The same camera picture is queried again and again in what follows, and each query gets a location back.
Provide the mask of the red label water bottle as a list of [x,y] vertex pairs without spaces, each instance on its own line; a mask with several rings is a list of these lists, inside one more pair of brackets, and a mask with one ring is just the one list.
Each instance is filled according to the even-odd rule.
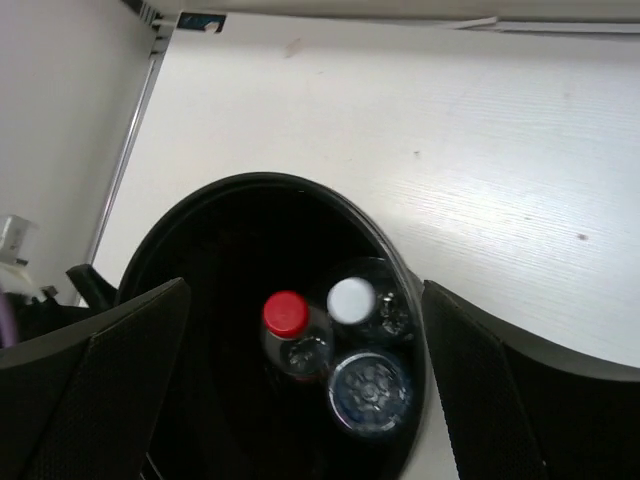
[[335,342],[324,310],[294,291],[282,290],[266,300],[261,319],[264,352],[280,371],[302,382],[328,371]]

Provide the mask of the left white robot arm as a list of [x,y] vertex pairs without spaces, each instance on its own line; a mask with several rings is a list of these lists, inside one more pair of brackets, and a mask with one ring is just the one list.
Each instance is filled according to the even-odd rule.
[[28,274],[36,225],[17,215],[1,217],[1,347],[13,347],[104,312],[115,304],[117,290],[90,264],[66,275],[86,303],[62,305],[57,289],[39,286]]

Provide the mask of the blue label bottle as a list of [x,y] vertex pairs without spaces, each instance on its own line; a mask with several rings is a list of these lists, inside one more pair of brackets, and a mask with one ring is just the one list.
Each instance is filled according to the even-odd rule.
[[326,308],[345,334],[363,342],[393,345],[413,338],[407,296],[382,258],[360,257],[335,267]]
[[359,350],[341,358],[327,381],[328,405],[337,424],[363,439],[395,435],[413,403],[408,370],[394,355]]

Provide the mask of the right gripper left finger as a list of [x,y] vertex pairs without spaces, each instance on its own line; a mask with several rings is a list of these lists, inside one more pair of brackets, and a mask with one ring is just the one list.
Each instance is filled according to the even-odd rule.
[[2,478],[138,478],[189,304],[174,279],[2,350]]

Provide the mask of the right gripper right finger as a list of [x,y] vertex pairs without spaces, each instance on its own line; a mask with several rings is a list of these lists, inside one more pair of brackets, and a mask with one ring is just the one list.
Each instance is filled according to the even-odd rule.
[[638,368],[546,340],[433,281],[422,309],[460,478],[638,478]]

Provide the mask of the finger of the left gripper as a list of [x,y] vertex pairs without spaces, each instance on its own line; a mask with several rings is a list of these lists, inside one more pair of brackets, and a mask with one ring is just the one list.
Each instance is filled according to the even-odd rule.
[[71,267],[66,271],[66,275],[93,312],[101,313],[115,305],[117,289],[107,282],[91,264]]

